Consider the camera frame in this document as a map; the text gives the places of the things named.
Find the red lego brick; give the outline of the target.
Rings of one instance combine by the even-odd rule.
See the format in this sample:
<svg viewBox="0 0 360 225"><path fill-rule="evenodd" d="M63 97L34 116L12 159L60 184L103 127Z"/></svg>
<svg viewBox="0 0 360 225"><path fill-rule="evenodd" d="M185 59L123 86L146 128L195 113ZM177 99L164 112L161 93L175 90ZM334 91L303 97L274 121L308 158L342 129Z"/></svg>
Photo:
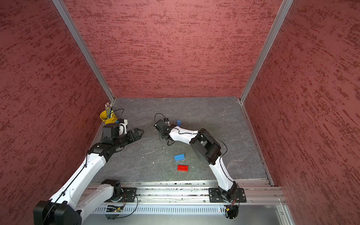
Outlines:
<svg viewBox="0 0 360 225"><path fill-rule="evenodd" d="M178 165L177 166L177 171L188 172L188 166L187 165Z"/></svg>

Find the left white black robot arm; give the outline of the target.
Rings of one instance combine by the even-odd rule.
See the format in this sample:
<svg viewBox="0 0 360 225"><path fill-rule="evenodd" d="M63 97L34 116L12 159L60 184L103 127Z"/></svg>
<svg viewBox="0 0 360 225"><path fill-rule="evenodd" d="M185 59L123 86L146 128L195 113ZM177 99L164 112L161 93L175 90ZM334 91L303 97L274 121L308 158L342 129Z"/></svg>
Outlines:
<svg viewBox="0 0 360 225"><path fill-rule="evenodd" d="M94 176L128 144L142 138L144 130L126 130L124 124L109 123L103 126L100 142L87 152L79 168L69 180L47 201L40 201L33 210L36 225L80 225L102 203L126 203L133 201L135 195L127 195L119 180L106 179L90 195L81 198Z"/></svg>

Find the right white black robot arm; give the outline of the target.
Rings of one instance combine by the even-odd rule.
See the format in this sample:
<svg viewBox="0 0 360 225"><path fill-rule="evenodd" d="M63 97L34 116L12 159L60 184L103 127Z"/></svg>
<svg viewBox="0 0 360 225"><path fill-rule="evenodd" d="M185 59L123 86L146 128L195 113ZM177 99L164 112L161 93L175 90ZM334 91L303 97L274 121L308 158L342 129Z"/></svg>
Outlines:
<svg viewBox="0 0 360 225"><path fill-rule="evenodd" d="M166 141L189 144L200 161L210 167L223 200L231 203L236 199L238 185L224 165L220 143L214 136L204 128L192 131L175 125L170 126L163 120L158 120L154 127Z"/></svg>

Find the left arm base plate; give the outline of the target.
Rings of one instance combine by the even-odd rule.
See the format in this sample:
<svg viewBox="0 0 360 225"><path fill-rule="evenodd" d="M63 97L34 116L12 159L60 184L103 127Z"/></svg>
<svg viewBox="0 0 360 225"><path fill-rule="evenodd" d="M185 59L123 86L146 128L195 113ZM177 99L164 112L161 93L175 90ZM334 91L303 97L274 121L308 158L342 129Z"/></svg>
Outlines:
<svg viewBox="0 0 360 225"><path fill-rule="evenodd" d="M137 194L135 187L123 187L121 190L115 190L113 196L106 200L107 203L133 203Z"/></svg>

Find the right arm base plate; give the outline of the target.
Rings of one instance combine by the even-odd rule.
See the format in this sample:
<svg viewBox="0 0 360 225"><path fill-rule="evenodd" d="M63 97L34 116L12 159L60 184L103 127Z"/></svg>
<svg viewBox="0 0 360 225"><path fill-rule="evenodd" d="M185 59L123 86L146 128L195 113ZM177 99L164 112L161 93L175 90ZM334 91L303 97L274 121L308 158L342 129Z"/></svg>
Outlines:
<svg viewBox="0 0 360 225"><path fill-rule="evenodd" d="M246 195L243 188L224 191L220 188L209 188L209 199L211 203L246 203Z"/></svg>

